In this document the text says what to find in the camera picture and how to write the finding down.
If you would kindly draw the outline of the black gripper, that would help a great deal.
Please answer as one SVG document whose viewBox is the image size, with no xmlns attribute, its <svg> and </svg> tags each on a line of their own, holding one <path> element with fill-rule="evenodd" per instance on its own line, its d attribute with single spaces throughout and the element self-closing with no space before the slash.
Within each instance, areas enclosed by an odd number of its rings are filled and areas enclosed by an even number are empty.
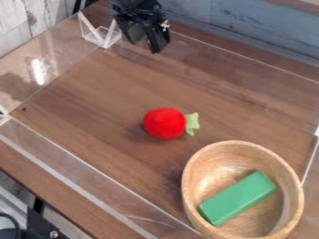
<svg viewBox="0 0 319 239">
<path fill-rule="evenodd" d="M 131 44 L 147 36 L 153 53 L 161 53 L 171 42 L 170 21 L 159 0 L 111 0 L 115 20 Z"/>
</svg>

